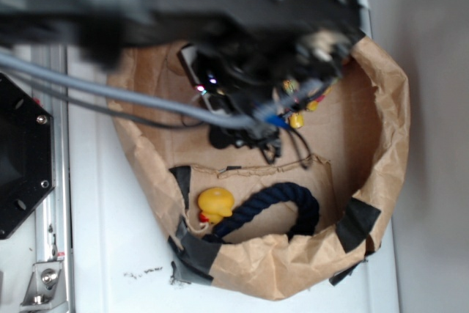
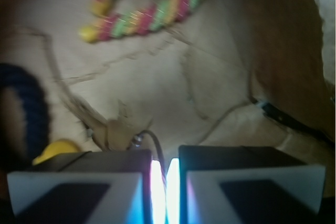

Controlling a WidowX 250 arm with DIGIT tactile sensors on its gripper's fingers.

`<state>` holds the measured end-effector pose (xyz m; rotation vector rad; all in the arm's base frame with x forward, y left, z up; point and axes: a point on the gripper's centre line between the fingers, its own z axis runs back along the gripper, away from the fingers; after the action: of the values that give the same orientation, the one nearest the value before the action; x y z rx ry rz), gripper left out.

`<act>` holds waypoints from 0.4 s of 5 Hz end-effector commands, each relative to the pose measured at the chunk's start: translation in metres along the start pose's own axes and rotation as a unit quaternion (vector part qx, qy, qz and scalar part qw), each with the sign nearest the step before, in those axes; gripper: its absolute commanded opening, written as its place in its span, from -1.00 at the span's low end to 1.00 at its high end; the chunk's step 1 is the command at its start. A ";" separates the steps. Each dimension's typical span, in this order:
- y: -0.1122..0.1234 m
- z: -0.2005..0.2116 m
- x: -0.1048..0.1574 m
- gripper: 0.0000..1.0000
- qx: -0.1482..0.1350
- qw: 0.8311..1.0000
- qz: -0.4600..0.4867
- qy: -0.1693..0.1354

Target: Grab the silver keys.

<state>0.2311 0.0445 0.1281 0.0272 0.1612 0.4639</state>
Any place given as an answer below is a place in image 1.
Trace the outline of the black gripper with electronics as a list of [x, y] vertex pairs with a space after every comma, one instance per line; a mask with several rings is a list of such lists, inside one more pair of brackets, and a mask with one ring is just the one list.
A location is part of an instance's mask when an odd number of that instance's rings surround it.
[[[208, 139], [219, 150], [229, 146], [261, 152], [272, 165], [282, 155], [281, 132], [299, 152], [305, 139], [283, 118], [295, 98], [306, 98], [313, 90], [335, 84], [343, 76], [343, 64], [358, 42], [356, 34], [320, 29], [285, 41], [237, 41], [224, 46], [187, 44], [178, 58], [201, 95], [208, 111], [231, 119], [243, 115], [253, 122], [245, 127], [210, 126]], [[284, 80], [296, 79], [300, 89], [293, 97], [282, 92]]]

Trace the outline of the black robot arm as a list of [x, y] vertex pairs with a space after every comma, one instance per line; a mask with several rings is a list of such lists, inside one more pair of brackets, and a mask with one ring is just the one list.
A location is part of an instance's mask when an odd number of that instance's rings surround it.
[[1, 66], [210, 126], [210, 143], [281, 155], [280, 132], [342, 75], [363, 36], [360, 0], [1, 0], [1, 44], [65, 44], [116, 67], [130, 47], [185, 41], [180, 60], [205, 108], [88, 84], [9, 54]]

